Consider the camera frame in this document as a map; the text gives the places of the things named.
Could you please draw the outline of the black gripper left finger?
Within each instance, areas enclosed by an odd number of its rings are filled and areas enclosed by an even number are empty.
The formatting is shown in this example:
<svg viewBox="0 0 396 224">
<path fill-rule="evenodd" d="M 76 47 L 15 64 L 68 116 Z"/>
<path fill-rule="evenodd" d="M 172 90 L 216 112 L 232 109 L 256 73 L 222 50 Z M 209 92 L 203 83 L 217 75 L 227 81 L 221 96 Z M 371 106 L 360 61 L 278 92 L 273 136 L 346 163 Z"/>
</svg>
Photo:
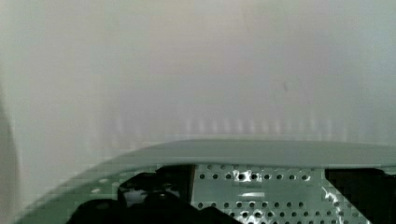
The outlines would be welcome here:
<svg viewBox="0 0 396 224">
<path fill-rule="evenodd" d="M 122 182 L 117 201 L 128 209 L 159 210 L 191 202 L 195 166 L 166 165 L 154 172 L 142 172 Z"/>
</svg>

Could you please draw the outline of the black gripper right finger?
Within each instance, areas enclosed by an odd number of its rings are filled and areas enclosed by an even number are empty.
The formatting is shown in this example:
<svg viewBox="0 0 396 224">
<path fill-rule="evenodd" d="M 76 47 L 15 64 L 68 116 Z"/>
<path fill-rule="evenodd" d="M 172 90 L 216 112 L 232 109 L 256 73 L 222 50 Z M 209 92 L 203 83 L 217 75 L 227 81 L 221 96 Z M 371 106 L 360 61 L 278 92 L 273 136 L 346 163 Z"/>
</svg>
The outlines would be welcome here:
<svg viewBox="0 0 396 224">
<path fill-rule="evenodd" d="M 372 224 L 395 224 L 395 175 L 358 168 L 326 169 L 325 177 Z"/>
</svg>

